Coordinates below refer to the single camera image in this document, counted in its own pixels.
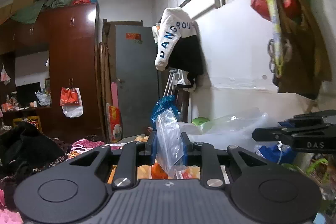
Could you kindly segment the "red white hanging bag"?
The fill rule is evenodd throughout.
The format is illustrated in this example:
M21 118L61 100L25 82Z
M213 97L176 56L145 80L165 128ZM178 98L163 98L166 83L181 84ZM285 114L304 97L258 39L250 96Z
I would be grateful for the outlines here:
M79 88L64 88L60 92L60 106L67 118L78 118L83 115L83 103Z

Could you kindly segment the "white black hanging jacket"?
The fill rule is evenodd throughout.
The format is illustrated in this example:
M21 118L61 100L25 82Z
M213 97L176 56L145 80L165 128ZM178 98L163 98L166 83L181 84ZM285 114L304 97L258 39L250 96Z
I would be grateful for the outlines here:
M196 89L198 76L204 73L197 29L180 7L167 8L163 12L154 63L158 71L176 69L177 87L191 93Z

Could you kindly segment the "large clear plastic bag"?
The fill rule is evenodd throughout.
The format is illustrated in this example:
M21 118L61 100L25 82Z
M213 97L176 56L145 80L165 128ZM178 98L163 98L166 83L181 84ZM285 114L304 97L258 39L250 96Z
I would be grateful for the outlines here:
M229 145L238 145L254 151L257 145L272 145L272 142L256 142L252 133L257 128L279 127L278 122L258 108L230 114L200 126L179 122L180 132L186 132L191 142L203 142L216 149L225 150Z

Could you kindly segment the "grey door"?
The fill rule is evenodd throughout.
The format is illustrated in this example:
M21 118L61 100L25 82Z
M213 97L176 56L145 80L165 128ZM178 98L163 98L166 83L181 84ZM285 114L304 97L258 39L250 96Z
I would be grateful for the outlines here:
M150 126L159 100L156 55L150 27L116 26L116 83L125 138L141 135Z

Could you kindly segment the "black monitor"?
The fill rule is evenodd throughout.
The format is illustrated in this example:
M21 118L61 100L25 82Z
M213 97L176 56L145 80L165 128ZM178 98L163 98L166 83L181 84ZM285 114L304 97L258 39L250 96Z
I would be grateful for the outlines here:
M31 83L16 87L17 101L22 107L30 107L30 103L37 101L36 93L41 91L41 83Z

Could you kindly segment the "dark red wooden wardrobe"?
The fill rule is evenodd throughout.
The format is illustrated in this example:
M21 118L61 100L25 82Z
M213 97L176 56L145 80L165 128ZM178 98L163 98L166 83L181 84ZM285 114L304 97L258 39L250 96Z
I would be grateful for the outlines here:
M100 91L97 86L96 3L50 9L34 24L12 19L1 24L1 53L49 50L51 105L30 110L37 114L42 131L49 137L74 142L87 135L103 136ZM83 114L67 118L60 106L61 88L79 88Z

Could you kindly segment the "navy blue tote bag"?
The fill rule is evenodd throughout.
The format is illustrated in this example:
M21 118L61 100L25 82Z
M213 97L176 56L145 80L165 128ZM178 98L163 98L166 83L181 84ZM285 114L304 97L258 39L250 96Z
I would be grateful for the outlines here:
M297 156L296 151L282 143L269 146L256 145L255 154L277 164L291 164Z

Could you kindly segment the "brown hanging bag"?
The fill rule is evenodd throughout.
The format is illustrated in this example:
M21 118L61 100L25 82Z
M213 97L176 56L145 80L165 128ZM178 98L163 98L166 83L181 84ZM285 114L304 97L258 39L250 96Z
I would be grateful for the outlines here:
M318 97L332 73L325 41L308 0L275 0L280 19L283 65L275 68L273 83L279 93Z

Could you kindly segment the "blue plastic bag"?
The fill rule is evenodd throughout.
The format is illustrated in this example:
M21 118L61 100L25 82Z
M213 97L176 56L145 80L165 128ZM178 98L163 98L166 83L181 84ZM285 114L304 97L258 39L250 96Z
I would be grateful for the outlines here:
M176 96L174 94L169 96L163 96L155 104L150 117L151 127L153 128L154 131L156 130L157 116L159 116L159 114L163 113L169 108L172 108L175 117L179 119L179 111L176 106Z

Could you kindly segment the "pink floral bedding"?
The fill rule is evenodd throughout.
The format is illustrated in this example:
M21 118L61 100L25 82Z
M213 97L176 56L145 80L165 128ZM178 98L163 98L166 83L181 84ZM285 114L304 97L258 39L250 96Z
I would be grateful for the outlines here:
M27 161L23 161L18 166L14 174L1 178L1 223L23 223L23 220L15 206L13 195L18 184L24 179L70 160L103 144L105 143L102 141L80 139L79 141L73 143L68 154L58 157L53 162L47 162L44 165L29 165Z

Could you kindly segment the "clear zip bag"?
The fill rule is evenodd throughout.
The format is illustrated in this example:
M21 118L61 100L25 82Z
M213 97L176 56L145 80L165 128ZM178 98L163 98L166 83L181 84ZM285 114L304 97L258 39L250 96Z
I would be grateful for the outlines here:
M172 108L157 116L158 148L156 161L168 178L197 178L193 169L183 164L183 141L181 133L191 129L192 124L177 121Z

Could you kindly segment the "green yellow box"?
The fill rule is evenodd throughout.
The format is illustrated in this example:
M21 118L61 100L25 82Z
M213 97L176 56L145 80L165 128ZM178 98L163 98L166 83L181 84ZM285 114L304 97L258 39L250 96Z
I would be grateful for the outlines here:
M194 118L192 120L192 124L195 125L195 126L201 126L203 125L204 123L207 123L209 122L210 120L208 118L205 118L205 117L197 117L197 118Z

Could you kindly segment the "green cloth on wardrobe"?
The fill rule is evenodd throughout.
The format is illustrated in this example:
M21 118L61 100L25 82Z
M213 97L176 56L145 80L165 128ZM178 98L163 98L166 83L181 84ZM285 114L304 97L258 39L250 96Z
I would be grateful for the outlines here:
M41 11L69 6L74 0L41 0L15 12L10 18L22 24L34 24Z

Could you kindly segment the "black clothing pile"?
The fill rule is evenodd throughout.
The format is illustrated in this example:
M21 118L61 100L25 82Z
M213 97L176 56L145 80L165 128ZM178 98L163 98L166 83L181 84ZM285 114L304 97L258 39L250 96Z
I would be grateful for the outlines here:
M62 147L30 123L1 135L1 178L23 178L65 157Z

